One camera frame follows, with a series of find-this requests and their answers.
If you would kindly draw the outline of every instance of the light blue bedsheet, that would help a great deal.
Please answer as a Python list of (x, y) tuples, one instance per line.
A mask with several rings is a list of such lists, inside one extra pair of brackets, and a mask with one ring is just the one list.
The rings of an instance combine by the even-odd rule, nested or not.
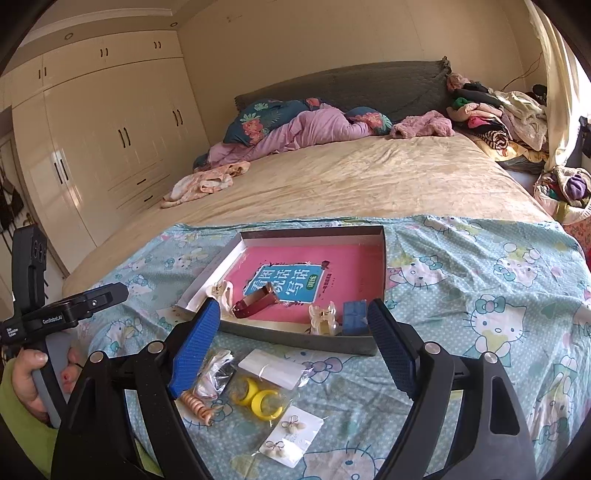
[[(538, 466), (545, 472), (591, 406), (591, 275), (578, 243), (559, 224), (415, 216), (402, 219), (292, 220), (192, 228), (176, 225), (150, 241), (100, 284), (124, 282), (129, 299), (82, 322), (89, 352), (139, 351), (164, 339), (184, 317), (174, 307), (196, 274), (239, 231), (383, 225), (385, 302), (397, 320), (450, 353), (496, 351), (525, 411)], [(216, 479), (371, 480), (392, 448), (411, 402), (381, 359), (301, 351), (219, 333), (214, 346), (261, 348), (314, 375), (295, 404), (326, 422), (304, 459), (288, 469), (252, 456), (269, 433), (223, 401), (212, 427), (185, 421)], [(128, 395), (137, 438), (151, 452), (135, 394)], [(430, 472), (445, 461), (460, 395), (453, 395)]]

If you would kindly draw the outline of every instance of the white card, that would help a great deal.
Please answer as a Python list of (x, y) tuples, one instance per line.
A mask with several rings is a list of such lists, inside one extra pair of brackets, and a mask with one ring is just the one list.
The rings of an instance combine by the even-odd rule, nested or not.
[(258, 349), (249, 353), (238, 367), (287, 390), (293, 390), (299, 385), (300, 378), (306, 370), (302, 364)]
[[(300, 428), (293, 429), (294, 433), (290, 433), (285, 425), (295, 420), (295, 417)], [(263, 442), (259, 452), (289, 468), (294, 468), (310, 447), (322, 425), (324, 420), (292, 405)]]

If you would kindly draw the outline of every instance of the wall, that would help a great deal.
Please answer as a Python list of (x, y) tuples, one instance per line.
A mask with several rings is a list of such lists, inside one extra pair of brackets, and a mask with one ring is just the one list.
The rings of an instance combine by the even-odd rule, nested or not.
[[(530, 91), (536, 83), (548, 85), (544, 55), (541, 56), (539, 67), (536, 70), (536, 65), (538, 65), (537, 60), (540, 57), (540, 53), (542, 53), (542, 46), (535, 36), (534, 27), (530, 23), (529, 12), (525, 2), (523, 0), (499, 0), (499, 2), (513, 30), (524, 73), (530, 65), (534, 65), (532, 73), (524, 80), (526, 91)], [(507, 90), (517, 89), (515, 85), (511, 84), (511, 87), (508, 87)]]
[(447, 56), (454, 71), (498, 89), (524, 71), (497, 0), (218, 0), (178, 33), (212, 144), (236, 115), (236, 95), (307, 73)]

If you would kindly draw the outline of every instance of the wardrobe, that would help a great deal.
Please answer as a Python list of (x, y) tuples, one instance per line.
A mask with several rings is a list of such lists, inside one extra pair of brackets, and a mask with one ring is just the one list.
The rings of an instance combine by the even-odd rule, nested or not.
[(66, 45), (0, 79), (22, 176), (72, 272), (209, 148), (175, 31)]

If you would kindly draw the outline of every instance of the mattress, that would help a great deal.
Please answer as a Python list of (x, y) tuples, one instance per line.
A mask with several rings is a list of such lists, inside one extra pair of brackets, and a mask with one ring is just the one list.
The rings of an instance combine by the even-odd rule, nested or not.
[(176, 223), (231, 225), (292, 218), (396, 218), (421, 213), (539, 222), (550, 217), (469, 139), (369, 137), (272, 155), (227, 190), (138, 215), (66, 279), (88, 289)]

